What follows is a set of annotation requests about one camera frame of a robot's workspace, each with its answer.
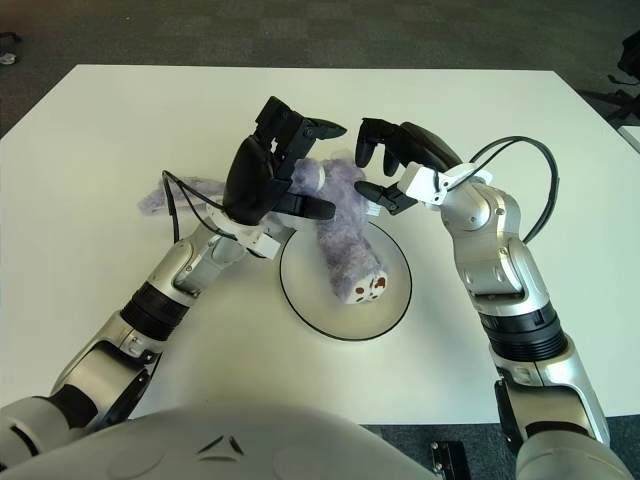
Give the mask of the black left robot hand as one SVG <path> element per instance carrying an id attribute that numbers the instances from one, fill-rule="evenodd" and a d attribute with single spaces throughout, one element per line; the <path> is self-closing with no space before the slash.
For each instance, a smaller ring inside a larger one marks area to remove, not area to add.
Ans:
<path id="1" fill-rule="evenodd" d="M 305 117 L 277 97 L 270 97 L 256 118 L 256 130 L 241 143 L 229 169 L 224 212 L 248 226 L 258 225 L 272 211 L 311 220 L 332 219 L 333 203 L 291 193 L 289 188 L 296 163 L 316 141 L 345 133 L 339 124 Z"/>

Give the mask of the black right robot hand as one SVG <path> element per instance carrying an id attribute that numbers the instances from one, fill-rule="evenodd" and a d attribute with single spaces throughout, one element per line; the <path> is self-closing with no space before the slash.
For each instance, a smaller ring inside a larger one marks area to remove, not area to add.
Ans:
<path id="1" fill-rule="evenodd" d="M 394 124 L 382 119 L 363 118 L 358 132 L 355 164 L 366 167 L 378 145 L 384 146 L 383 173 L 392 177 L 398 167 L 411 162 L 444 173 L 462 163 L 460 157 L 436 134 L 410 122 Z M 354 189 L 368 201 L 397 215 L 414 206 L 416 199 L 404 194 L 398 184 L 388 187 L 359 180 Z"/>

